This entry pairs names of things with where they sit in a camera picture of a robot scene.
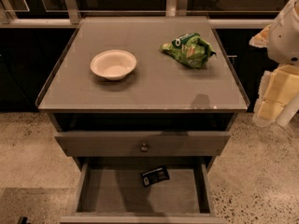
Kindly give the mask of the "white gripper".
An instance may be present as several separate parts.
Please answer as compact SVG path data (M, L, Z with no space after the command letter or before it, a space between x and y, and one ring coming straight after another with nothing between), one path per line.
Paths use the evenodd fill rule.
M277 63L299 63L299 22L290 19L273 23L271 28L267 25L250 39L249 44L255 48L268 47L269 58ZM280 64L273 72L265 71L254 106L253 122L259 127L277 123L283 108L298 92L297 66Z

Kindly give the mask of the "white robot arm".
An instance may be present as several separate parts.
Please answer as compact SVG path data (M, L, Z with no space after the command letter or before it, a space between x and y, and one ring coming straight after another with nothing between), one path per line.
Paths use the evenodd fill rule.
M267 48L269 59L278 63L263 73L252 120L259 127L286 126L299 110L299 0L290 0L249 44Z

